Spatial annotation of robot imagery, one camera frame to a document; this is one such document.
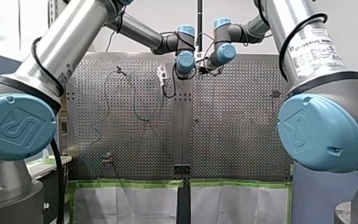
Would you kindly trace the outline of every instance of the robotic arm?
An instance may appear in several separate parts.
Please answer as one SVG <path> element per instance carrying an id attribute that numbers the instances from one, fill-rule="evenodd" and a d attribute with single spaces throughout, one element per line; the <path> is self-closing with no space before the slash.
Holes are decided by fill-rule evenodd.
<path id="1" fill-rule="evenodd" d="M 269 27 L 262 22 L 260 16 L 246 25 L 232 24 L 230 18 L 220 18 L 214 22 L 213 29 L 214 52 L 209 56 L 207 63 L 199 63 L 201 74 L 208 74 L 235 58 L 237 52 L 231 43 L 260 43 L 269 31 Z"/>
<path id="2" fill-rule="evenodd" d="M 66 83 L 102 27 L 118 30 L 117 15 L 130 2 L 72 1 L 16 73 L 0 76 L 0 161 L 31 157 L 50 143 Z M 123 18 L 123 35 L 155 54 L 176 52 L 180 78 L 195 72 L 194 27 L 181 25 L 164 36 L 131 16 Z"/>
<path id="3" fill-rule="evenodd" d="M 289 98 L 278 124 L 283 146 L 316 171 L 358 170 L 358 72 L 347 69 L 309 0 L 255 1 L 280 51 Z"/>

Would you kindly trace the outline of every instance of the light blue joint cap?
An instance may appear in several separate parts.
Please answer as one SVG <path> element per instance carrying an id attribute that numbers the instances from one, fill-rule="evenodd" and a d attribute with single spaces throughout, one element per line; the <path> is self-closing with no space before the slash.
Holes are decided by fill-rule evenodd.
<path id="1" fill-rule="evenodd" d="M 222 17 L 220 19 L 217 19 L 213 23 L 213 28 L 217 29 L 222 25 L 231 24 L 231 19 L 229 17 Z"/>
<path id="2" fill-rule="evenodd" d="M 118 0 L 124 6 L 127 6 L 133 2 L 133 0 Z"/>
<path id="3" fill-rule="evenodd" d="M 220 46 L 216 52 L 217 61 L 219 61 L 221 64 L 231 62 L 236 55 L 237 51 L 235 50 L 235 47 L 229 43 Z"/>
<path id="4" fill-rule="evenodd" d="M 31 157 L 48 146 L 57 122 L 51 107 L 28 94 L 0 95 L 0 161 Z"/>
<path id="5" fill-rule="evenodd" d="M 325 97 L 302 93 L 280 111 L 278 131 L 284 148 L 314 171 L 358 170 L 358 124 L 340 105 Z"/>
<path id="6" fill-rule="evenodd" d="M 184 33 L 184 34 L 187 34 L 187 35 L 191 35 L 191 36 L 196 35 L 196 30 L 191 25 L 180 25 L 178 27 L 178 32 Z"/>
<path id="7" fill-rule="evenodd" d="M 176 57 L 176 71 L 179 75 L 191 73 L 196 64 L 196 59 L 192 52 L 184 51 Z"/>

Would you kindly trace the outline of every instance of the green tape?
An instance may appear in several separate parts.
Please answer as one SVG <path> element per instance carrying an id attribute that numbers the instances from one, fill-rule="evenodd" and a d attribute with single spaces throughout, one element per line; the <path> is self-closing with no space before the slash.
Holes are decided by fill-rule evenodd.
<path id="1" fill-rule="evenodd" d="M 63 160 L 68 159 L 68 158 L 71 158 L 71 157 L 62 156 L 61 160 L 63 161 Z M 27 162 L 27 165 L 34 165 L 34 164 L 55 165 L 56 161 L 55 161 L 54 158 L 48 158 L 45 161 L 41 161 L 41 159 L 39 159 L 39 160 Z"/>
<path id="2" fill-rule="evenodd" d="M 183 180 L 124 180 L 99 179 L 71 181 L 77 189 L 123 188 L 123 189 L 177 189 L 183 187 Z"/>
<path id="3" fill-rule="evenodd" d="M 288 191 L 288 202 L 287 202 L 287 224 L 292 224 L 292 202 L 293 202 L 293 185 L 290 184 Z"/>
<path id="4" fill-rule="evenodd" d="M 183 187 L 183 180 L 125 180 L 125 179 L 98 179 L 73 180 L 69 182 L 70 224 L 74 224 L 75 194 L 78 189 L 178 189 Z"/>
<path id="5" fill-rule="evenodd" d="M 69 206 L 71 207 L 69 212 L 70 224 L 74 224 L 76 190 L 77 190 L 76 185 L 69 184 Z"/>
<path id="6" fill-rule="evenodd" d="M 264 188 L 264 189 L 289 189 L 290 182 L 263 182 L 252 180 L 235 180 L 235 179 L 190 179 L 191 187 L 223 187 L 223 186 L 239 186 L 248 188 Z"/>

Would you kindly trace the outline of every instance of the white wall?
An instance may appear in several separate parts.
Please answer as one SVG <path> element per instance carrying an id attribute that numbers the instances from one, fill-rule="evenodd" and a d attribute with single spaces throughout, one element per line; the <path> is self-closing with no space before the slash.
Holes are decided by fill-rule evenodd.
<path id="1" fill-rule="evenodd" d="M 220 17 L 230 17 L 235 23 L 246 23 L 257 15 L 253 0 L 204 0 L 204 32 L 213 35 L 213 22 Z M 358 1 L 353 0 L 318 0 L 317 11 L 329 15 L 326 27 L 336 43 L 338 52 L 346 66 L 358 71 Z M 153 29 L 164 32 L 173 31 L 184 23 L 197 27 L 197 1 L 195 0 L 149 0 L 134 1 L 128 7 L 128 13 Z M 103 28 L 94 42 L 96 51 L 105 51 L 112 31 Z M 211 43 L 203 37 L 203 49 Z M 238 53 L 278 54 L 273 38 L 261 44 L 245 47 L 235 44 Z M 115 35 L 108 51 L 113 52 L 148 52 L 149 49 L 129 40 L 122 35 Z"/>
<path id="2" fill-rule="evenodd" d="M 327 13 L 327 30 L 345 65 L 358 71 L 358 1 L 318 0 L 318 11 Z"/>
<path id="3" fill-rule="evenodd" d="M 213 22 L 220 17 L 246 23 L 257 15 L 253 0 L 204 0 L 203 5 L 203 27 L 209 35 L 213 34 Z M 348 68 L 358 70 L 358 1 L 318 0 L 315 6 L 318 11 L 329 15 L 326 26 L 344 63 Z M 159 32 L 174 31 L 181 24 L 197 27 L 196 0 L 135 0 L 127 12 Z M 48 0 L 0 0 L 1 55 L 23 60 L 29 53 L 32 41 L 47 29 Z M 111 32 L 107 28 L 101 30 L 94 41 L 95 51 L 105 51 Z M 203 37 L 203 43 L 206 50 L 211 41 Z M 272 38 L 247 48 L 236 44 L 236 48 L 238 53 L 278 53 Z M 149 49 L 122 35 L 114 35 L 109 51 L 148 52 Z"/>
<path id="4" fill-rule="evenodd" d="M 162 33 L 175 31 L 179 25 L 197 26 L 196 0 L 135 0 L 126 10 L 137 20 Z M 96 51 L 105 51 L 112 31 L 103 28 L 94 41 Z M 150 52 L 150 49 L 126 38 L 114 35 L 112 52 Z"/>

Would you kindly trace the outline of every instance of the pegboard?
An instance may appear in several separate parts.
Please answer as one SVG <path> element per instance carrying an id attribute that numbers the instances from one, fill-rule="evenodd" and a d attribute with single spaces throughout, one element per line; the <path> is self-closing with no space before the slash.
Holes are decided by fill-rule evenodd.
<path id="1" fill-rule="evenodd" d="M 86 56 L 67 91 L 71 179 L 172 178 L 172 102 L 157 77 L 157 67 L 168 62 Z"/>
<path id="2" fill-rule="evenodd" d="M 194 178 L 290 180 L 276 127 L 286 88 L 277 57 L 238 55 L 222 75 L 195 77 L 186 89 L 177 80 L 187 101 L 162 96 L 157 67 L 172 62 L 149 53 L 85 57 L 67 92 L 70 178 L 169 179 L 182 160 Z"/>
<path id="3" fill-rule="evenodd" d="M 285 93 L 276 56 L 239 55 L 222 75 L 197 77 L 191 176 L 290 180 L 277 130 Z"/>

